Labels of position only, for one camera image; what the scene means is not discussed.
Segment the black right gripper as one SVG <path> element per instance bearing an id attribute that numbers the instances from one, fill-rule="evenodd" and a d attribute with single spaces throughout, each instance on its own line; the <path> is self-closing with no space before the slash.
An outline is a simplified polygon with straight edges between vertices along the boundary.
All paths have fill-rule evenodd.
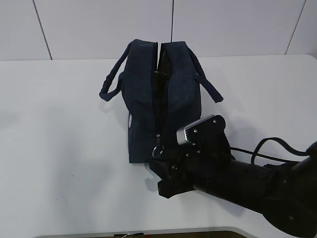
<path id="1" fill-rule="evenodd" d="M 235 190 L 235 158 L 228 146 L 154 148 L 148 162 L 162 179 L 158 194 L 167 199 L 193 190 Z"/>

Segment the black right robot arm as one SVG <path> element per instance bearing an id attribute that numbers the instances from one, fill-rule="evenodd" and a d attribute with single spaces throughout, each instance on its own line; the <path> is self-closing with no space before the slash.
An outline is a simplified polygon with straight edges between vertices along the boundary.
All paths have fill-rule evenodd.
<path id="1" fill-rule="evenodd" d="M 281 165 L 240 162 L 227 144 L 178 147 L 149 159 L 160 177 L 160 196 L 200 190 L 262 214 L 279 230 L 300 238 L 317 234 L 317 147 L 306 159 Z"/>

